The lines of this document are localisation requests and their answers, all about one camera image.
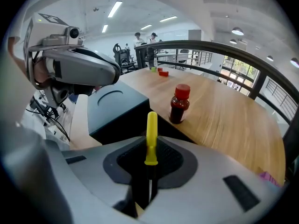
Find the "red block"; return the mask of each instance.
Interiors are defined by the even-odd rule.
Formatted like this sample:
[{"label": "red block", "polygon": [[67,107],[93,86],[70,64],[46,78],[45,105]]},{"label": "red block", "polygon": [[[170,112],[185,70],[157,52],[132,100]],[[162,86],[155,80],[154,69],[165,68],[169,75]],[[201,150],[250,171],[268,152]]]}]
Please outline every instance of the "red block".
[{"label": "red block", "polygon": [[163,77],[168,77],[168,71],[160,71],[159,75]]}]

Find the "ceiling light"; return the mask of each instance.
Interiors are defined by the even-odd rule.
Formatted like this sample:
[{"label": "ceiling light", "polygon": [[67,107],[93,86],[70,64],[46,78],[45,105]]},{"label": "ceiling light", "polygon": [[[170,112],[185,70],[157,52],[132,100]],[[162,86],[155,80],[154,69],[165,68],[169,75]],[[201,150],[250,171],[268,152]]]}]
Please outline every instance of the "ceiling light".
[{"label": "ceiling light", "polygon": [[106,32],[106,30],[107,30],[107,27],[108,27],[108,25],[104,25],[104,26],[103,26],[102,33]]},{"label": "ceiling light", "polygon": [[122,4],[122,1],[117,1],[117,2],[114,4],[113,8],[111,9],[111,11],[110,11],[108,17],[113,17],[114,13],[115,13],[116,10],[120,7],[121,4]]},{"label": "ceiling light", "polygon": [[177,16],[173,16],[173,17],[169,17],[169,18],[162,19],[162,20],[160,20],[160,22],[168,21],[168,20],[170,20],[170,19],[174,19],[174,18],[177,18]]},{"label": "ceiling light", "polygon": [[274,59],[273,59],[273,57],[272,57],[272,56],[267,56],[267,59],[268,59],[269,61],[271,61],[271,62],[273,62],[273,61],[274,61]]},{"label": "ceiling light", "polygon": [[243,31],[241,28],[238,28],[238,27],[235,27],[233,30],[232,30],[232,33],[236,34],[236,35],[244,35]]},{"label": "ceiling light", "polygon": [[294,65],[294,66],[296,66],[297,68],[299,68],[299,62],[298,62],[298,59],[297,59],[297,58],[295,58],[295,57],[292,58],[290,62],[291,62],[292,65]]},{"label": "ceiling light", "polygon": [[237,41],[235,39],[232,39],[229,41],[230,43],[233,43],[233,44],[237,44]]},{"label": "ceiling light", "polygon": [[149,28],[149,27],[151,27],[151,24],[149,24],[149,25],[147,25],[147,26],[141,28],[140,30],[144,30],[144,29]]}]

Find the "pink object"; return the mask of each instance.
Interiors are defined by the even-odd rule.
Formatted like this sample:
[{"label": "pink object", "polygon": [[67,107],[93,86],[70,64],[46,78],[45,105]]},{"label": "pink object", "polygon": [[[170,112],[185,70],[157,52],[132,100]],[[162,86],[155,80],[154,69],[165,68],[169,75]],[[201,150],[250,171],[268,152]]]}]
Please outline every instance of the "pink object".
[{"label": "pink object", "polygon": [[270,181],[274,185],[280,187],[280,185],[276,182],[276,180],[268,172],[263,172],[263,173],[259,174],[259,176],[261,178],[263,178],[264,180]]},{"label": "pink object", "polygon": [[160,71],[159,75],[163,77],[168,77],[168,71]]}]

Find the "round pendant light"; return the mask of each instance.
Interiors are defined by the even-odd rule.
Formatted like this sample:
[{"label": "round pendant light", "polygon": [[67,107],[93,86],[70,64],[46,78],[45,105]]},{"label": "round pendant light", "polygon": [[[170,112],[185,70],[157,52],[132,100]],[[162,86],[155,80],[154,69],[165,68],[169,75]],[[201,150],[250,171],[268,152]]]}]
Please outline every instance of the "round pendant light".
[{"label": "round pendant light", "polygon": [[236,34],[236,35],[244,35],[243,31],[241,28],[238,28],[238,27],[235,27],[233,30],[232,30],[232,33]]},{"label": "round pendant light", "polygon": [[232,43],[232,44],[237,44],[237,41],[235,39],[232,39],[229,42]]},{"label": "round pendant light", "polygon": [[290,60],[290,62],[291,62],[291,64],[292,64],[293,66],[299,68],[299,62],[298,62],[298,59],[297,59],[297,58],[295,58],[295,57],[292,58],[292,59]]},{"label": "round pendant light", "polygon": [[267,59],[268,59],[269,61],[271,61],[271,62],[273,62],[273,61],[274,61],[274,59],[273,59],[273,57],[272,57],[272,56],[267,56]]}]

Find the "screwdriver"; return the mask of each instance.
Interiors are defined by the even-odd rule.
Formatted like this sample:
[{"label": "screwdriver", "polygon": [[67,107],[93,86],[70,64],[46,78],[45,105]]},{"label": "screwdriver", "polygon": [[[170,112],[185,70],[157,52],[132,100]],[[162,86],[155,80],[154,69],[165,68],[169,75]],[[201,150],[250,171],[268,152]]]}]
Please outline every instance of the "screwdriver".
[{"label": "screwdriver", "polygon": [[153,180],[156,178],[156,166],[158,164],[156,156],[156,146],[158,137],[158,115],[156,112],[148,113],[148,123],[146,128],[146,157],[147,177],[149,180],[149,203],[152,199]]}]

